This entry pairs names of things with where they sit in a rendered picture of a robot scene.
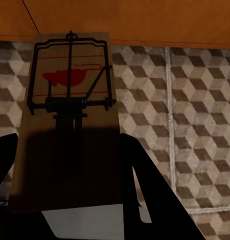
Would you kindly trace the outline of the mousetrap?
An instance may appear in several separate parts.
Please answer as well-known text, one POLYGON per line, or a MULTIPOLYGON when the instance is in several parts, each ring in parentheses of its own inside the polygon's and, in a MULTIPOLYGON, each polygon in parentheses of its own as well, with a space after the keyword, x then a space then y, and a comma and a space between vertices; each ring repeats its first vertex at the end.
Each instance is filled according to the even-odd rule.
POLYGON ((7 213, 123 204, 110 32, 35 34, 7 213))

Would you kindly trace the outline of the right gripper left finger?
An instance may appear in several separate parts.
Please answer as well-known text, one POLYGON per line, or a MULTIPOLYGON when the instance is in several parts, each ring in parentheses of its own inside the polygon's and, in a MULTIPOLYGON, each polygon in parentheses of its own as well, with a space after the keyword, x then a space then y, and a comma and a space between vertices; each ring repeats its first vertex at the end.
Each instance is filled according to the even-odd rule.
POLYGON ((0 137, 0 185, 15 163, 18 137, 16 133, 0 137))

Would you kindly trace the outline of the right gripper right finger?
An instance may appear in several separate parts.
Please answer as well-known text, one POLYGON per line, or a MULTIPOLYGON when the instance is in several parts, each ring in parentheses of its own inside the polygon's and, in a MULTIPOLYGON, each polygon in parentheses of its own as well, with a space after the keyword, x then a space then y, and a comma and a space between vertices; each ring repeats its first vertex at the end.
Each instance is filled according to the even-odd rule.
POLYGON ((120 135, 124 240, 206 240, 140 142, 120 135), (141 220, 135 170, 152 223, 141 220))

